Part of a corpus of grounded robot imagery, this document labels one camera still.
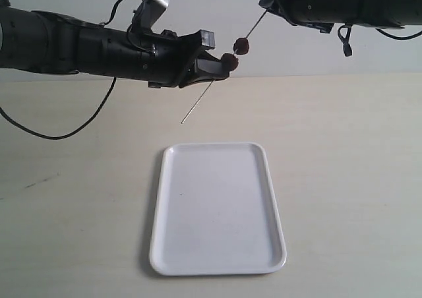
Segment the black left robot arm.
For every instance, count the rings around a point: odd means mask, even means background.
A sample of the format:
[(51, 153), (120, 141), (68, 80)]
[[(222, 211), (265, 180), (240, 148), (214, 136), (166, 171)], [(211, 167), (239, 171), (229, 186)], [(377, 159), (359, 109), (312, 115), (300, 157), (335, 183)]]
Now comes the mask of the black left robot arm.
[(115, 30), (47, 11), (24, 11), (1, 0), (1, 68), (44, 75), (109, 76), (184, 88), (225, 80), (229, 69), (209, 54), (214, 33), (178, 36), (130, 26)]

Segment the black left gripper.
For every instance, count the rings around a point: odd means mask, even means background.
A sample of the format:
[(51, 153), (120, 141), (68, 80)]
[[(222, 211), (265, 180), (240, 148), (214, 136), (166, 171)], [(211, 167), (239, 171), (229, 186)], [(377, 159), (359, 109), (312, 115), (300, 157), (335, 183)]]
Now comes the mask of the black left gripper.
[(199, 30), (184, 36), (162, 32), (139, 37), (124, 33), (121, 39), (107, 41), (105, 75), (142, 80), (158, 88), (227, 79), (229, 71), (220, 59), (197, 58), (201, 47), (215, 49), (215, 33)]

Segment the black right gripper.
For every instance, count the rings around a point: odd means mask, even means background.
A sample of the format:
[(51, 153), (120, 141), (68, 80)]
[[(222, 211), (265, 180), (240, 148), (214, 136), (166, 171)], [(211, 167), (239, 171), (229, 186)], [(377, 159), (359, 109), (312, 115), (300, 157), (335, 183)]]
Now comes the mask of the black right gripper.
[(335, 23), (354, 21), (360, 0), (260, 0), (258, 5), (268, 13), (284, 17), (298, 26), (314, 27), (321, 32)]

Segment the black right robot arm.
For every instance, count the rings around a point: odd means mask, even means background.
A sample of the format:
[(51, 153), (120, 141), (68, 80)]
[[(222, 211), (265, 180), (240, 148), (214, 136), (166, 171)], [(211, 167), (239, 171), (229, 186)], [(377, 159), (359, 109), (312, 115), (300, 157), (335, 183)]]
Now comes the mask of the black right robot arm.
[(293, 26), (324, 34), (335, 24), (381, 29), (421, 25), (421, 0), (260, 0), (258, 4)]

